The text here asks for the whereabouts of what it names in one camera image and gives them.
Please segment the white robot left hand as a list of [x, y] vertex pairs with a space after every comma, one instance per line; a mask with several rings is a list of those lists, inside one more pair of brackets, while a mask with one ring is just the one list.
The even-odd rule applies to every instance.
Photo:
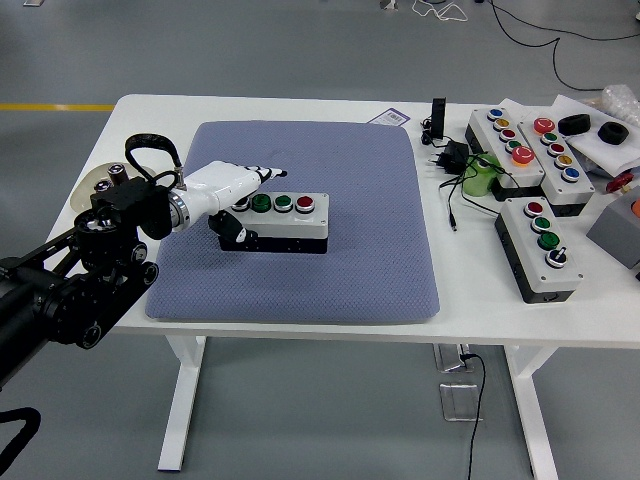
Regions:
[[201, 217], [208, 216], [209, 228], [219, 237], [236, 244], [252, 241], [257, 234], [247, 230], [226, 209], [256, 192], [267, 180], [286, 175], [285, 170], [278, 168], [213, 161], [187, 176], [182, 188], [172, 190], [173, 231], [186, 230]]

